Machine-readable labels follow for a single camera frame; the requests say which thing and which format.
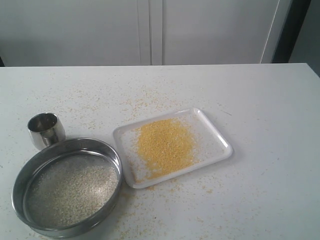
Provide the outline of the yellow grain pile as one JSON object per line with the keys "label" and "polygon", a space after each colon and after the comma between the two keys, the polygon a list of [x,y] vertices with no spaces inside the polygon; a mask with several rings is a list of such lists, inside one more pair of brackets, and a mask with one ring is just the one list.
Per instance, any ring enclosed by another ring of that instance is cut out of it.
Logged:
{"label": "yellow grain pile", "polygon": [[199,134],[178,117],[143,124],[129,131],[130,170],[136,183],[152,181],[201,163]]}

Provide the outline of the round steel mesh sieve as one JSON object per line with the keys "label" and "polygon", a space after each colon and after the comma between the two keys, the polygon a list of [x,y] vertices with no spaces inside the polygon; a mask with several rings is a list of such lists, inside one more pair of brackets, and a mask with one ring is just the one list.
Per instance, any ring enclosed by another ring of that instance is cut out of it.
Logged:
{"label": "round steel mesh sieve", "polygon": [[[50,166],[60,162],[76,164],[108,163],[115,168],[118,184],[111,198],[90,217],[69,226],[48,228],[34,222],[27,210],[26,197],[32,182]],[[16,177],[11,202],[17,217],[35,232],[52,238],[82,235],[103,222],[117,204],[122,183],[123,165],[118,153],[107,143],[93,138],[72,138],[56,143],[34,155]]]}

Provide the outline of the white coarse grains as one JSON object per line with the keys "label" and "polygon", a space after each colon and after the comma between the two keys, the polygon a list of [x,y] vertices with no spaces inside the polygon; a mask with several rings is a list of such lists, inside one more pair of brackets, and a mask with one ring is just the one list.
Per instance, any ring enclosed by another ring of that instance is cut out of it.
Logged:
{"label": "white coarse grains", "polygon": [[109,163],[55,163],[32,182],[28,215],[46,228],[79,223],[105,205],[117,184],[117,171]]}

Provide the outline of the stainless steel cup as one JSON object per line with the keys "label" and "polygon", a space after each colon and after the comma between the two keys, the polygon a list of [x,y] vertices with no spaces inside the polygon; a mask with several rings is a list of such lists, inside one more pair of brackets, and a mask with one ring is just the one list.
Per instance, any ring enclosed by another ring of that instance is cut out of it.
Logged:
{"label": "stainless steel cup", "polygon": [[27,123],[27,129],[33,145],[40,151],[66,139],[60,119],[52,112],[32,117]]}

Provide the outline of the white rectangular plastic tray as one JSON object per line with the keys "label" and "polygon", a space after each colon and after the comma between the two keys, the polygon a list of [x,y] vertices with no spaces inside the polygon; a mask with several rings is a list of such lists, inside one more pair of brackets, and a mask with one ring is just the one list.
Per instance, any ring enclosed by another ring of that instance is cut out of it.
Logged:
{"label": "white rectangular plastic tray", "polygon": [[[144,124],[152,123],[159,120],[171,118],[179,118],[191,122],[193,129],[197,134],[198,143],[200,145],[199,157],[202,162],[188,167],[185,170],[180,170],[176,173],[169,174],[165,177],[160,177],[155,180],[148,180],[143,183],[136,183],[133,179],[132,171],[128,160],[130,153],[130,130],[138,128]],[[127,184],[134,189],[145,189],[150,186],[162,183],[164,181],[176,178],[183,174],[207,167],[220,161],[228,159],[233,154],[233,148],[225,137],[219,132],[216,126],[209,120],[205,113],[196,107],[183,109],[176,112],[162,114],[149,119],[136,121],[127,125],[120,126],[113,131],[113,138],[118,154],[122,161],[123,174]]]}

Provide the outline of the white cabinet doors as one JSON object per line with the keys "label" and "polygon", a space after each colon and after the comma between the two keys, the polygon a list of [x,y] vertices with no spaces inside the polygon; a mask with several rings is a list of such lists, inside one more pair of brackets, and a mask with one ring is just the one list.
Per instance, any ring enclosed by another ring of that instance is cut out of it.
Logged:
{"label": "white cabinet doors", "polygon": [[289,0],[3,0],[6,66],[270,63]]}

